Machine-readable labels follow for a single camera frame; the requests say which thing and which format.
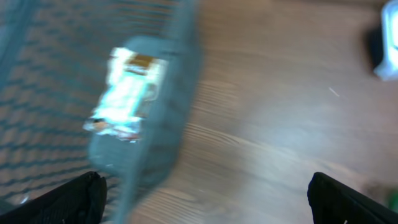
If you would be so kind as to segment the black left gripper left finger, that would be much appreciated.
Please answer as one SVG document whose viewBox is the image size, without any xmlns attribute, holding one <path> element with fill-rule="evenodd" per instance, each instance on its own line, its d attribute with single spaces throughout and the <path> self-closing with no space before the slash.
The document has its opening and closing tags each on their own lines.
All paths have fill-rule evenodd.
<svg viewBox="0 0 398 224">
<path fill-rule="evenodd" d="M 99 224 L 107 201 L 106 178 L 79 177 L 1 215 L 1 224 Z"/>
</svg>

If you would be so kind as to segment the teal wafer packet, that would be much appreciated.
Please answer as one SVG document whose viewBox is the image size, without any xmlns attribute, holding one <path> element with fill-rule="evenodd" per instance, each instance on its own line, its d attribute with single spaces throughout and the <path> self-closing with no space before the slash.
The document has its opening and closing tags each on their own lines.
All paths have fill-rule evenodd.
<svg viewBox="0 0 398 224">
<path fill-rule="evenodd" d="M 129 122 L 137 111 L 146 89 L 146 76 L 124 72 L 120 79 L 104 92 L 91 118 L 103 119 L 111 124 Z"/>
</svg>

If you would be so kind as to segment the brown snack bag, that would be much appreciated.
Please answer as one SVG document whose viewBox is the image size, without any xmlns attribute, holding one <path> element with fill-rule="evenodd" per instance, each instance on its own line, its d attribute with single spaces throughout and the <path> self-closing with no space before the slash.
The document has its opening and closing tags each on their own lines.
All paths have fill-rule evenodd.
<svg viewBox="0 0 398 224">
<path fill-rule="evenodd" d="M 167 66 L 168 61 L 161 58 L 140 54 L 124 47 L 114 48 L 108 60 L 106 88 L 100 96 L 99 101 L 108 87 L 115 84 L 124 72 L 146 76 L 147 89 L 137 111 L 129 122 L 111 124 L 103 119 L 93 119 L 91 116 L 95 107 L 91 116 L 85 121 L 83 128 L 97 135 L 113 136 L 122 141 L 136 142 L 139 140 L 141 138 L 142 124 L 147 117 L 152 102 L 159 95 Z"/>
</svg>

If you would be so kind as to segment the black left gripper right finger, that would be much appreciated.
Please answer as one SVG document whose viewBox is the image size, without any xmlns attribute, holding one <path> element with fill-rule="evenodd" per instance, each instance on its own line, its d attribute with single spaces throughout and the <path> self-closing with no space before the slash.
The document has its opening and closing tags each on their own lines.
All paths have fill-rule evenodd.
<svg viewBox="0 0 398 224">
<path fill-rule="evenodd" d="M 397 212 L 322 172 L 307 190 L 314 224 L 397 224 Z"/>
</svg>

